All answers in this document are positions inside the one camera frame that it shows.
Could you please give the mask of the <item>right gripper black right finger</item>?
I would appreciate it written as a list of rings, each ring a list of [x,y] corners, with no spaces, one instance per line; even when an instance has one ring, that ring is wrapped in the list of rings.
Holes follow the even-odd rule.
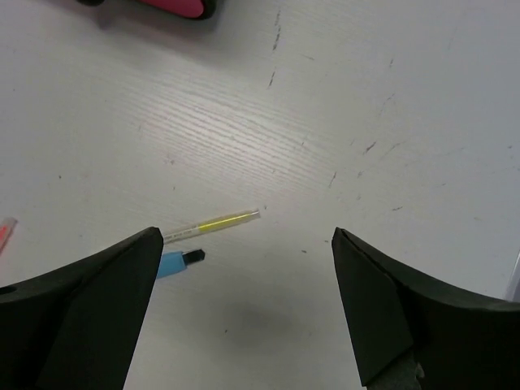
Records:
[[[331,245],[363,387],[518,388],[518,303],[445,283],[342,228]]]

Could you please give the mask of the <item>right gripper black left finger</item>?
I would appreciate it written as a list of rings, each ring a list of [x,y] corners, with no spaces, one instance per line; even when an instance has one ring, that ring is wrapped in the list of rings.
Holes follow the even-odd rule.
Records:
[[[148,227],[103,251],[1,289],[3,389],[121,389],[158,273]]]

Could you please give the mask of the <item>blue utility knife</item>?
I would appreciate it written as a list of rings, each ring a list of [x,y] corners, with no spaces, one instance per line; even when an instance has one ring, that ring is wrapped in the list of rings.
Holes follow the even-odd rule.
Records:
[[[161,279],[185,271],[194,263],[203,261],[205,256],[203,249],[164,253],[159,262],[157,278]]]

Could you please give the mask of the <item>orange highlighter pen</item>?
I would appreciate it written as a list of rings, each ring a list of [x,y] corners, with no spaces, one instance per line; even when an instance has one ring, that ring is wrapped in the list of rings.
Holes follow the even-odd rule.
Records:
[[[11,235],[17,225],[17,219],[13,217],[7,217],[1,221],[0,225],[0,253],[5,249],[7,242],[11,238]]]

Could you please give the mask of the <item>yellow highlighter pen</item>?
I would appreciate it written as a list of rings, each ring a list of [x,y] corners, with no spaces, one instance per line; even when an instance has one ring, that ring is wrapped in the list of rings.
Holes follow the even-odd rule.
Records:
[[[232,228],[237,225],[248,223],[260,217],[259,209],[241,211],[235,214],[220,216],[215,219],[206,220],[201,223],[195,223],[187,227],[177,228],[169,233],[163,234],[164,245],[194,238],[196,236],[205,235],[211,232],[217,232],[223,229]]]

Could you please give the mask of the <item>black pink drawer organizer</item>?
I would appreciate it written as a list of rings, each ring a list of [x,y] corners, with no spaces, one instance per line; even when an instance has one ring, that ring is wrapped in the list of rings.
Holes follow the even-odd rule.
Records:
[[[179,16],[187,20],[207,20],[217,11],[220,1],[217,0],[132,0],[118,1],[121,5],[139,4]]]

